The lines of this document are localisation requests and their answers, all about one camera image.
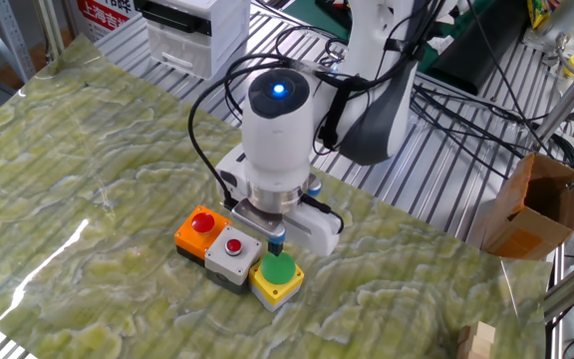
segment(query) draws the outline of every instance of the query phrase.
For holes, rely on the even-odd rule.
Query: red button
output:
[[[214,229],[214,217],[209,213],[199,213],[191,220],[191,227],[195,231],[207,234]]]
[[[225,245],[225,251],[229,255],[238,255],[243,248],[243,244],[238,239],[229,239]]]

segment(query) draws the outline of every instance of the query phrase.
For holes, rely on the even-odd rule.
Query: green button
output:
[[[260,260],[260,272],[272,284],[286,284],[296,274],[296,263],[294,258],[285,252],[281,252],[278,256],[267,253]]]

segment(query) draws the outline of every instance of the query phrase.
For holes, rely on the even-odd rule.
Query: wooden block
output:
[[[457,345],[461,344],[462,342],[466,341],[470,336],[470,326],[466,325],[459,331],[459,337],[457,337]]]
[[[473,325],[470,328],[469,335],[475,335],[490,342],[491,344],[495,342],[495,328],[483,322],[477,322],[475,325]]]
[[[483,358],[490,358],[491,342],[473,335],[468,340],[459,344],[457,348],[457,358],[466,358],[469,353],[481,355]]]

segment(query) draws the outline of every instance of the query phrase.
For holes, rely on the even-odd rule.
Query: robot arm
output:
[[[281,69],[252,82],[243,143],[216,170],[238,201],[234,216],[267,235],[274,254],[280,254],[285,238],[319,255],[333,251],[343,223],[309,195],[319,183],[310,174],[312,144],[322,137],[327,147],[360,165],[395,153],[405,134],[418,61],[405,58],[391,76],[389,71],[416,50],[410,45],[426,25],[426,14],[447,11],[445,2],[456,0],[352,0],[354,30],[339,67],[344,77],[330,73],[324,76],[332,80],[324,82],[311,72]],[[347,78],[371,84],[385,74],[379,86],[362,92],[330,84]]]

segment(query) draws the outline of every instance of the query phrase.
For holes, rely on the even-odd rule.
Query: blue light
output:
[[[274,95],[275,96],[282,96],[285,93],[285,85],[274,85]]]

